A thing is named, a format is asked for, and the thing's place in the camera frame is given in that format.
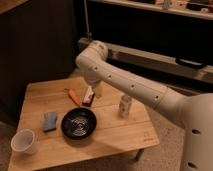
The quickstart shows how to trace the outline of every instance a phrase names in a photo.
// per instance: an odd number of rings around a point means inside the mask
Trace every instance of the shelf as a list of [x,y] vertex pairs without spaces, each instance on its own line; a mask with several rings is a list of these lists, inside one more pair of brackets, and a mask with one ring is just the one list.
[[193,11],[189,9],[183,9],[180,8],[181,2],[183,3],[183,0],[181,1],[174,1],[176,4],[172,4],[170,0],[165,0],[167,3],[171,3],[168,8],[166,8],[163,4],[164,1],[157,1],[159,3],[157,4],[148,4],[148,3],[141,3],[141,2],[135,2],[135,1],[128,1],[128,0],[89,0],[89,1],[94,1],[94,2],[99,2],[99,3],[106,3],[106,4],[112,4],[112,5],[120,5],[120,6],[125,6],[129,8],[136,8],[136,9],[143,9],[143,10],[150,10],[150,11],[157,11],[157,12],[164,12],[164,13],[169,13],[169,14],[176,14],[176,15],[182,15],[182,16],[187,16],[187,17],[194,17],[194,18],[200,18],[200,19],[205,19],[205,20],[213,20],[213,13],[207,13],[207,12],[202,12],[202,11]]

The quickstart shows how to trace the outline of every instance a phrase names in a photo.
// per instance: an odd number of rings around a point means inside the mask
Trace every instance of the table leg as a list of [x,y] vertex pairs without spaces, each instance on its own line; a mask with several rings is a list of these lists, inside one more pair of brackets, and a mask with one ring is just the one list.
[[136,162],[140,160],[140,157],[141,157],[143,151],[144,151],[144,149],[139,149],[139,150],[138,150],[138,152],[137,152],[137,154],[136,154],[136,156],[135,156],[135,158],[134,158],[134,160],[135,160]]

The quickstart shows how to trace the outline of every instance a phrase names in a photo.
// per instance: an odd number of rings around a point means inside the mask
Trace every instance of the wall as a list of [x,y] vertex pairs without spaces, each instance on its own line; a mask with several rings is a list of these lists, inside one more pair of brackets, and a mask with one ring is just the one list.
[[72,0],[31,0],[0,15],[0,120],[17,123],[28,83],[73,71],[77,39]]

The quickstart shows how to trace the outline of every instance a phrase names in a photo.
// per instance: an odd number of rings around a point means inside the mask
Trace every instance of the small bottle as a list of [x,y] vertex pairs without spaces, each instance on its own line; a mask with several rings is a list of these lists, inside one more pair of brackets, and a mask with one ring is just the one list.
[[127,94],[122,95],[119,104],[119,115],[122,117],[127,117],[129,115],[131,104],[132,97],[128,96]]

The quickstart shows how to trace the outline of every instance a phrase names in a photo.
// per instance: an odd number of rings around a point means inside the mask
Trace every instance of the wood grain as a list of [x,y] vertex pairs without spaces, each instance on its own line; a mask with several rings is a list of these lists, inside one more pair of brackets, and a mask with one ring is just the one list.
[[7,12],[27,1],[28,0],[1,0],[0,1],[0,14],[3,14],[4,12]]
[[[146,148],[159,143],[144,105],[136,100],[127,118],[118,116],[122,92],[102,83],[103,94],[93,101],[91,110],[97,117],[97,127],[84,140],[64,137],[60,124],[63,116],[75,105],[64,92],[75,90],[80,99],[87,85],[81,77],[30,84],[27,88],[18,130],[35,131],[39,151],[31,156],[12,153],[9,170],[37,170],[88,159]],[[43,114],[56,111],[57,130],[42,132]]]

